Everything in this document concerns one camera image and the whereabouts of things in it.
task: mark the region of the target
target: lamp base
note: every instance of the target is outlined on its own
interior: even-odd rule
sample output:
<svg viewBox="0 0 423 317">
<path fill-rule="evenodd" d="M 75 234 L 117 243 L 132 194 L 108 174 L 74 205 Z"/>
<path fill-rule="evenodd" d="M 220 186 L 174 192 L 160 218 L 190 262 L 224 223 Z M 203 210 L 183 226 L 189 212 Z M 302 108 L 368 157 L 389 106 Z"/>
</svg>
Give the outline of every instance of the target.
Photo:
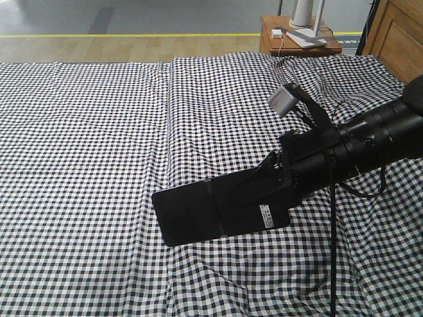
<svg viewBox="0 0 423 317">
<path fill-rule="evenodd" d="M 295 43 L 301 48 L 314 48 L 316 46 L 323 46 L 327 41 L 321 36 L 314 36 L 314 31 L 310 28 L 302 28 L 299 30 L 292 30 L 286 32 Z"/>
</svg>

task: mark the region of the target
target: checkered cloth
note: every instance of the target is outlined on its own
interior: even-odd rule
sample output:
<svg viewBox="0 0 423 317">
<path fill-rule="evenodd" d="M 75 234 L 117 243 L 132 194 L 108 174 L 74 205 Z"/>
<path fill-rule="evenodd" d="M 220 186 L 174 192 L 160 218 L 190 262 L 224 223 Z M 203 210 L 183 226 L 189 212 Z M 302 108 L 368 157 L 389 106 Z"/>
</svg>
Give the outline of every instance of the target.
<svg viewBox="0 0 423 317">
<path fill-rule="evenodd" d="M 328 190 L 287 228 L 175 248 L 150 197 L 256 166 L 279 135 L 306 131 L 266 103 L 283 83 L 335 123 L 396 99 L 403 85 L 374 57 L 2 64 L 0 76 L 0 315 L 328 316 Z M 340 316 L 423 311 L 422 160 L 389 165 L 387 183 L 373 199 L 337 189 Z"/>
</svg>

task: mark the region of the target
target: black cable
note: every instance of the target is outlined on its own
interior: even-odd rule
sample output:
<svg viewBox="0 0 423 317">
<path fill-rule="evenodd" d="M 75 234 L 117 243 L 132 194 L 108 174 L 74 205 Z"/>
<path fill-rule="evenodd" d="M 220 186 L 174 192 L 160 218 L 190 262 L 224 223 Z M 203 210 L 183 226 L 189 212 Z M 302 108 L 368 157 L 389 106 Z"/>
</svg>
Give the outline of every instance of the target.
<svg viewBox="0 0 423 317">
<path fill-rule="evenodd" d="M 330 316 L 336 316 L 336 200 L 335 181 L 332 167 L 330 170 Z"/>
<path fill-rule="evenodd" d="M 339 182 L 339 184 L 342 188 L 344 188 L 348 193 L 350 193 L 352 195 L 355 195 L 355 196 L 361 197 L 361 198 L 374 198 L 374 197 L 377 197 L 380 194 L 382 194 L 383 191 L 386 188 L 385 171 L 386 171 L 386 166 L 382 166 L 381 170 L 379 172 L 379 177 L 380 177 L 380 180 L 381 180 L 381 187 L 374 194 L 360 193 L 358 190 L 351 188 L 349 185 L 345 184 L 344 182 Z"/>
<path fill-rule="evenodd" d="M 322 135 L 317 130 L 317 126 L 298 108 L 294 109 L 299 118 L 306 123 L 311 129 L 316 131 L 319 143 L 323 148 L 326 165 L 328 168 L 328 177 L 330 182 L 330 317 L 336 316 L 336 182 L 329 152 Z"/>
</svg>

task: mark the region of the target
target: metal pole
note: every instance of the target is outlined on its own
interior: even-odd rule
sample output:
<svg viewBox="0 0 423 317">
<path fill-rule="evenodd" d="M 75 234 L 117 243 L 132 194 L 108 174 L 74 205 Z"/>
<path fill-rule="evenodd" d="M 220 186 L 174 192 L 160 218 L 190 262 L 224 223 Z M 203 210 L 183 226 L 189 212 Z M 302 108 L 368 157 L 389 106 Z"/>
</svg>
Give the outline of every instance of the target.
<svg viewBox="0 0 423 317">
<path fill-rule="evenodd" d="M 279 10 L 278 10 L 278 15 L 282 14 L 282 5 L 284 4 L 284 0 L 279 0 Z"/>
</svg>

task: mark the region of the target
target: white label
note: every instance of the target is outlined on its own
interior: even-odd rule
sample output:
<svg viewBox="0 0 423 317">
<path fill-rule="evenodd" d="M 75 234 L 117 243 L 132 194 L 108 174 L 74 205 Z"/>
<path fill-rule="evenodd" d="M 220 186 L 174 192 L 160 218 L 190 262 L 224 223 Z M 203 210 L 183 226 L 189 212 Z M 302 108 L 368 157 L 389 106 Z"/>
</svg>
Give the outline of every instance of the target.
<svg viewBox="0 0 423 317">
<path fill-rule="evenodd" d="M 260 211 L 262 212 L 264 226 L 266 228 L 273 228 L 275 224 L 273 223 L 273 218 L 272 214 L 270 213 L 269 205 L 260 205 Z"/>
</svg>

